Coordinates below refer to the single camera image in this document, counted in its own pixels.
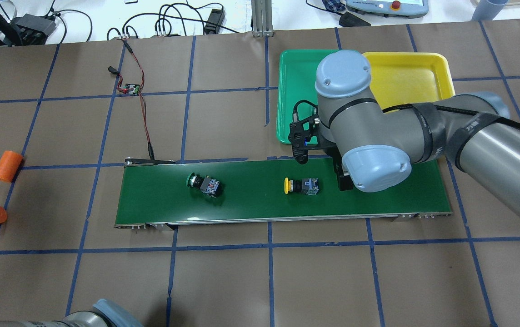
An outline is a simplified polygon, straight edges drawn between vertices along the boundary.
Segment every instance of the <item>checkered cloth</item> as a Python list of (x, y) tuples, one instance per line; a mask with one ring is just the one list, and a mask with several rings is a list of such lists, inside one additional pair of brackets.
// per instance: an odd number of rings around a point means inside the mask
[(323, 5), (331, 12), (345, 11), (345, 4), (342, 4), (341, 0), (323, 0)]

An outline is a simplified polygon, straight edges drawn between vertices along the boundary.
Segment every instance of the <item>tiled floor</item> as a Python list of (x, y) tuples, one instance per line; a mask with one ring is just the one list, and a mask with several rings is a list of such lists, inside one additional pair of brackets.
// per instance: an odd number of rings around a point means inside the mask
[[(289, 48), (443, 54), (458, 93), (520, 120), (520, 20), (134, 40), (160, 159), (290, 155), (275, 137)], [(520, 326), (520, 218), (443, 159), (451, 217), (112, 228), (124, 157), (146, 157), (119, 41), (0, 48), (0, 319), (59, 319), (106, 297), (146, 326)]]

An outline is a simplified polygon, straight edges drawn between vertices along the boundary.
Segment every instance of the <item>green conveyor belt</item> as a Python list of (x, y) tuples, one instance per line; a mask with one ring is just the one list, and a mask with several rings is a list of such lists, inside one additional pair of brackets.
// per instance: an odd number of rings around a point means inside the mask
[[(190, 173), (220, 180), (219, 198), (188, 188)], [(318, 178), (320, 192), (285, 194), (284, 178)], [(339, 191), (330, 158), (127, 166), (115, 227), (451, 214), (435, 161), (413, 165), (405, 182), (377, 193)]]

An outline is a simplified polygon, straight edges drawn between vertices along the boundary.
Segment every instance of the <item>gray tube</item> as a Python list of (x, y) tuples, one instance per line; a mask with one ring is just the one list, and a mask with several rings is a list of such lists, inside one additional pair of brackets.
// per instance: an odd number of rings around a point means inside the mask
[(520, 130), (487, 126), (466, 143), (460, 166), (520, 216)]

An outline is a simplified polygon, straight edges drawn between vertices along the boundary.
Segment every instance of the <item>robotic arm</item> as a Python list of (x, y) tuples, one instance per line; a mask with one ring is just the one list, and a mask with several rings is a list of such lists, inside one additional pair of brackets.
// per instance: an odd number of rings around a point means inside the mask
[[(300, 101), (290, 124), (289, 141), (300, 164), (308, 161), (309, 150), (324, 149), (333, 157), (341, 190), (377, 192), (405, 180), (411, 164), (445, 154), (520, 216), (520, 124), (509, 120), (500, 97), (461, 94), (381, 110), (370, 81), (370, 64), (359, 52), (340, 50), (321, 61), (318, 106)], [(301, 102), (314, 107), (304, 120), (296, 109)], [(317, 145), (308, 145), (314, 136)]]

